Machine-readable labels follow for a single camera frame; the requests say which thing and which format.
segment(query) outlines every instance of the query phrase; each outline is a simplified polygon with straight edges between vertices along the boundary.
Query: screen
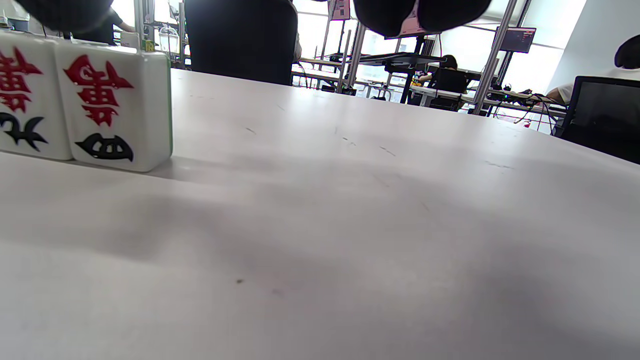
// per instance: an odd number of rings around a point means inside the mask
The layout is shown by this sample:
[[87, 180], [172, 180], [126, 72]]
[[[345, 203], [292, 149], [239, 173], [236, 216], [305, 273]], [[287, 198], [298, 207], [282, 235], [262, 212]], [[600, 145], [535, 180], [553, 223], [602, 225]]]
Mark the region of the screen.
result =
[[[333, 12], [333, 16], [331, 16], [331, 20], [350, 20], [351, 19], [351, 3], [349, 0], [336, 0], [337, 4], [335, 5], [335, 11]], [[329, 6], [329, 10], [331, 11], [331, 1], [326, 2], [327, 6]]]
[[513, 51], [514, 53], [528, 53], [533, 44], [534, 28], [509, 28], [504, 35], [501, 51]]

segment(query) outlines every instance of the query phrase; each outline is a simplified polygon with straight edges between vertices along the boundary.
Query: table surface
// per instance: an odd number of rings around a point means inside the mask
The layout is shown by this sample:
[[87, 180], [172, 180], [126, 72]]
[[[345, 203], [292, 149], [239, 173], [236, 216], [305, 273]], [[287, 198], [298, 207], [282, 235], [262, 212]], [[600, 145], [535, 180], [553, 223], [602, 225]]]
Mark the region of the table surface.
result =
[[637, 165], [495, 119], [172, 79], [175, 155], [149, 174], [0, 154], [4, 359], [640, 357]]
[[460, 97], [460, 99], [462, 101], [465, 102], [472, 102], [474, 100], [474, 96], [470, 95], [470, 94], [461, 94], [459, 92], [451, 92], [451, 91], [446, 91], [446, 90], [437, 90], [434, 88], [428, 88], [426, 86], [411, 86], [411, 90], [413, 90], [414, 92], [417, 92], [419, 94], [424, 94], [424, 95], [428, 95], [428, 96], [432, 96], [435, 97], [437, 96], [442, 96], [442, 97], [450, 97], [450, 98], [458, 98]]

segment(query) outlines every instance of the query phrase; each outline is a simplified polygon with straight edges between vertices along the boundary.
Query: black chinese character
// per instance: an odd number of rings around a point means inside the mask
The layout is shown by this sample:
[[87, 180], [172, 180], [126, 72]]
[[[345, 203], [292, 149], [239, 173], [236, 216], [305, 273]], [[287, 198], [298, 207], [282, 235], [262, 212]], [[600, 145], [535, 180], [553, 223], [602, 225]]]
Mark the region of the black chinese character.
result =
[[24, 131], [20, 130], [20, 122], [15, 116], [9, 113], [0, 113], [0, 127], [4, 127], [6, 122], [11, 123], [11, 130], [5, 130], [4, 132], [13, 138], [16, 145], [20, 144], [20, 140], [26, 141], [35, 151], [40, 152], [40, 149], [36, 146], [35, 142], [49, 143], [44, 140], [42, 135], [36, 133], [34, 130], [36, 126], [44, 119], [43, 117], [35, 117], [24, 126]]
[[80, 146], [82, 150], [96, 159], [129, 159], [129, 161], [133, 162], [133, 150], [131, 150], [129, 144], [119, 136], [103, 138], [102, 135], [95, 133], [89, 135], [83, 142], [77, 142], [76, 145]]

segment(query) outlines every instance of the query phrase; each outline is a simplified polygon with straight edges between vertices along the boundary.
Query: chair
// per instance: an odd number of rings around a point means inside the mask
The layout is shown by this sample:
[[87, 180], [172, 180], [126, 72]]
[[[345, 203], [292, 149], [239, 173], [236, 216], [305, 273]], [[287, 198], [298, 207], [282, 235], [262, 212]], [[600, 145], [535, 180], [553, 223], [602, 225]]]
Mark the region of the chair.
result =
[[456, 92], [461, 95], [458, 99], [444, 99], [436, 96], [435, 99], [431, 100], [429, 107], [447, 111], [458, 111], [460, 108], [462, 93], [467, 90], [467, 83], [468, 79], [466, 72], [452, 69], [436, 70], [427, 87], [434, 88], [436, 90]]
[[189, 0], [191, 69], [291, 84], [298, 16], [290, 0]]
[[640, 164], [640, 81], [577, 77], [552, 135]]

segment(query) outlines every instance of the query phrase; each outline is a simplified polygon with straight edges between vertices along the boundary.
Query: scratch mark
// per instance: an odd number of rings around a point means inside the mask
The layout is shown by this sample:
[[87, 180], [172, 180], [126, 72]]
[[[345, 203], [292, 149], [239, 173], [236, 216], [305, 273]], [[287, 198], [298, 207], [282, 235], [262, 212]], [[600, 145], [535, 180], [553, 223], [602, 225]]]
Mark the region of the scratch mark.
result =
[[390, 186], [389, 186], [389, 184], [387, 184], [387, 183], [385, 183], [384, 181], [382, 181], [379, 177], [377, 177], [377, 176], [373, 175], [373, 178], [374, 178], [375, 180], [377, 180], [380, 184], [382, 184], [385, 188], [389, 188], [389, 187], [390, 187]]
[[384, 148], [382, 146], [380, 147], [380, 149], [383, 149], [384, 151], [388, 152], [389, 154], [395, 156], [395, 154], [393, 152], [390, 152], [389, 150], [387, 150], [386, 148]]
[[424, 201], [420, 201], [420, 204], [426, 211], [431, 212], [431, 210], [429, 209], [429, 206], [427, 206], [427, 204], [425, 204]]
[[491, 167], [499, 167], [499, 168], [510, 168], [511, 170], [515, 170], [515, 168], [513, 167], [508, 167], [507, 165], [500, 165], [500, 164], [494, 164], [491, 161], [484, 161], [487, 165], [491, 166]]

